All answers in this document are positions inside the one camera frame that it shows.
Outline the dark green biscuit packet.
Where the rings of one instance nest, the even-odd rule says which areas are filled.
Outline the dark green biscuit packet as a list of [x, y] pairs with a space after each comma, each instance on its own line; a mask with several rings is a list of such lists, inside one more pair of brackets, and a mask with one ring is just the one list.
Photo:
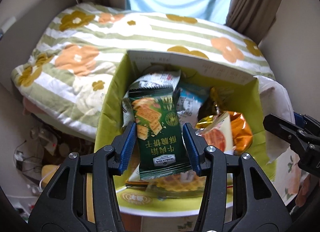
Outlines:
[[171, 87], [129, 90], [143, 181], [191, 169]]

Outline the floral cream tablecloth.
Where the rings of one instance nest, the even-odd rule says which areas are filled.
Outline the floral cream tablecloth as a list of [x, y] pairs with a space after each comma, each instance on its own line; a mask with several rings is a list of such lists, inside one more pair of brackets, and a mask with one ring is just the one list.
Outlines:
[[[291, 149], [287, 149], [272, 163], [263, 160], [265, 169], [274, 169], [271, 176], [272, 183], [285, 205], [294, 201], [294, 197], [298, 194], [300, 180], [305, 178], [298, 168], [298, 160], [298, 155]], [[194, 191], [171, 191], [168, 187], [161, 187], [167, 179], [172, 182], [172, 177], [151, 182], [145, 194], [152, 198], [152, 201], [143, 206], [141, 231], [191, 231], [194, 229], [205, 178], [197, 177], [192, 172], [177, 177], [183, 179], [183, 186], [198, 182], [201, 187]]]

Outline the clear waffle snack bag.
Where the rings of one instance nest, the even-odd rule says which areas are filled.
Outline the clear waffle snack bag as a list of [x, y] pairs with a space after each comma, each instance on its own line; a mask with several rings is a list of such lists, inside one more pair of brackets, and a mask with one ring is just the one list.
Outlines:
[[207, 177], [189, 170], [149, 181], [146, 191], [160, 198], [193, 198], [203, 195]]

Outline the orange cream snack bag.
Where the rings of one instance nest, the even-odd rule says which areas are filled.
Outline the orange cream snack bag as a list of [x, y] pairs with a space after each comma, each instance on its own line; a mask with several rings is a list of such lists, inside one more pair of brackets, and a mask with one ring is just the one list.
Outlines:
[[253, 133], [242, 113], [229, 111], [234, 154], [247, 151], [253, 142]]

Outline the yellow snack bag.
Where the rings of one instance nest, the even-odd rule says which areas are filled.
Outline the yellow snack bag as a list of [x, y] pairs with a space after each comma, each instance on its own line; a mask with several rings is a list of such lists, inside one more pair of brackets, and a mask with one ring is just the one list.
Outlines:
[[206, 101], [199, 109], [197, 120], [200, 121], [210, 115], [217, 116], [229, 111], [227, 98], [234, 93], [234, 88], [228, 87], [211, 87]]

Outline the blue white snack bag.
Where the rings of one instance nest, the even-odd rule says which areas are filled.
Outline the blue white snack bag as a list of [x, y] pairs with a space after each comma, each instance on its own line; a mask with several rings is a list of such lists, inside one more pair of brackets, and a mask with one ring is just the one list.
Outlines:
[[180, 97], [176, 103], [176, 110], [181, 127], [190, 123], [193, 127], [198, 122], [198, 114], [201, 106], [209, 96], [209, 88], [180, 82], [178, 85]]

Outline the floral striped quilt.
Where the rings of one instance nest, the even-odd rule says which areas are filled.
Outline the floral striped quilt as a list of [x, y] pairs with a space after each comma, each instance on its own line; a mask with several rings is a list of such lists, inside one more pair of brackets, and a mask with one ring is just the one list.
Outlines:
[[43, 121], [93, 140], [104, 97], [132, 49], [182, 52], [274, 78], [255, 42], [227, 26], [87, 2], [52, 20], [28, 61], [13, 69], [11, 79]]

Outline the green cardboard box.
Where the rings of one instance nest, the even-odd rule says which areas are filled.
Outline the green cardboard box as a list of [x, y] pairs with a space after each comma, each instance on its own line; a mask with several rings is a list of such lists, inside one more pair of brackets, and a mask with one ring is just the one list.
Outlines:
[[[125, 53], [109, 85], [101, 111], [95, 149], [109, 145], [124, 129], [122, 100], [129, 86], [139, 77], [154, 71], [174, 71], [182, 80], [201, 88], [216, 87], [228, 109], [244, 114], [253, 132], [249, 153], [269, 178], [276, 173], [276, 166], [266, 153], [266, 135], [263, 127], [263, 110], [258, 92], [259, 82], [253, 75], [240, 69], [223, 65], [194, 55], [129, 50]], [[162, 113], [156, 130], [142, 118], [140, 128], [147, 135], [143, 142], [142, 162], [152, 167], [174, 167], [188, 162], [181, 131], [174, 131], [178, 118]], [[121, 212], [138, 216], [177, 217], [199, 213], [201, 197], [159, 200], [147, 191], [125, 186], [130, 175], [125, 171], [114, 179]]]

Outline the grey silver snack bag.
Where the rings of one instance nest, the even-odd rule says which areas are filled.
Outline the grey silver snack bag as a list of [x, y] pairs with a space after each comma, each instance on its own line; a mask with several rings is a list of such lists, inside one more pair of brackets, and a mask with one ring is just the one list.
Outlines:
[[123, 127], [127, 126], [130, 121], [134, 120], [133, 109], [130, 104], [129, 90], [139, 88], [164, 88], [171, 87], [176, 92], [180, 81], [181, 71], [159, 71], [152, 72], [139, 77], [128, 88], [122, 99], [123, 110]]

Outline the right brown curtain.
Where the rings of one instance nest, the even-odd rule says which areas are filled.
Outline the right brown curtain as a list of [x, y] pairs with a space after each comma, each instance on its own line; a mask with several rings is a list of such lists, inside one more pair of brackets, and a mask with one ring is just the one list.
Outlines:
[[257, 44], [276, 21], [282, 0], [231, 0], [226, 25]]

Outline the grey headboard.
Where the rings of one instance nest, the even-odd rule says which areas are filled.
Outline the grey headboard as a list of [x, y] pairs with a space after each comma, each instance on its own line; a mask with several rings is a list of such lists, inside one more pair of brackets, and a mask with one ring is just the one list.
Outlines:
[[22, 95], [11, 80], [11, 72], [29, 59], [44, 30], [54, 17], [76, 5], [76, 0], [41, 0], [15, 22], [1, 39], [1, 85], [17, 100]]

